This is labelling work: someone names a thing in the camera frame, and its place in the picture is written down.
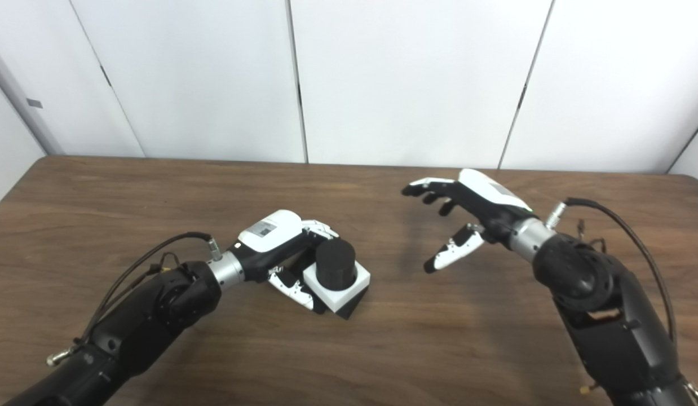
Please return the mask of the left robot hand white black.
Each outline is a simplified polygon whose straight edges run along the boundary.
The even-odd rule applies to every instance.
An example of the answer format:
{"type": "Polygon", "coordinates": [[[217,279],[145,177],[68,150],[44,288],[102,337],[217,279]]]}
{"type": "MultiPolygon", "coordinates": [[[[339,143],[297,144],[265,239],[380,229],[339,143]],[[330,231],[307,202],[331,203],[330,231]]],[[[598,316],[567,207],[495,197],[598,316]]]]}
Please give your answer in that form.
{"type": "Polygon", "coordinates": [[[321,315],[326,305],[306,285],[303,273],[315,264],[316,249],[338,238],[328,224],[278,210],[241,231],[228,252],[236,259],[242,281],[268,282],[295,303],[321,315]]]}

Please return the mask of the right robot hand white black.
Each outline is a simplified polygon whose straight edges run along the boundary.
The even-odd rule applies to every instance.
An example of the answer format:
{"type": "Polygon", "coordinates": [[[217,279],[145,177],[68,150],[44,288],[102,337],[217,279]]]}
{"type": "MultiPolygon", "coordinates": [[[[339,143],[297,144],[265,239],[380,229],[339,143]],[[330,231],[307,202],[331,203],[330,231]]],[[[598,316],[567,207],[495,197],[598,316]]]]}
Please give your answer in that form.
{"type": "Polygon", "coordinates": [[[401,194],[421,196],[425,205],[439,198],[445,201],[439,215],[446,217],[454,208],[462,208],[476,223],[468,223],[450,237],[449,241],[431,259],[424,270],[432,274],[468,256],[485,242],[500,242],[508,248],[510,237],[521,224],[538,217],[533,210],[508,188],[474,169],[462,169],[457,180],[450,178],[421,178],[408,183],[401,194]]]}

